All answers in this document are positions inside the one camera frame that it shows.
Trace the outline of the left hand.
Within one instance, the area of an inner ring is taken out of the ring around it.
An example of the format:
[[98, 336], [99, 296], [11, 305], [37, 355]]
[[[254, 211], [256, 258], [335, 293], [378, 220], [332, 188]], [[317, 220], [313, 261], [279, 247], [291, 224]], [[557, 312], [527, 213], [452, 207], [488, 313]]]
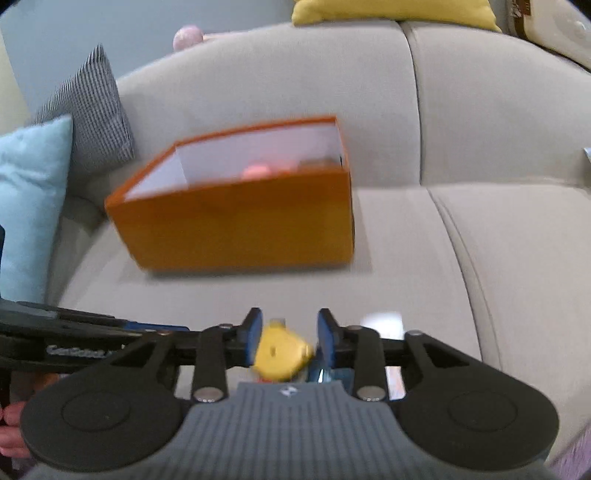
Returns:
[[26, 401], [20, 401], [1, 409], [1, 420], [4, 424], [0, 427], [0, 451], [5, 457], [31, 457], [21, 432], [21, 416], [26, 404]]

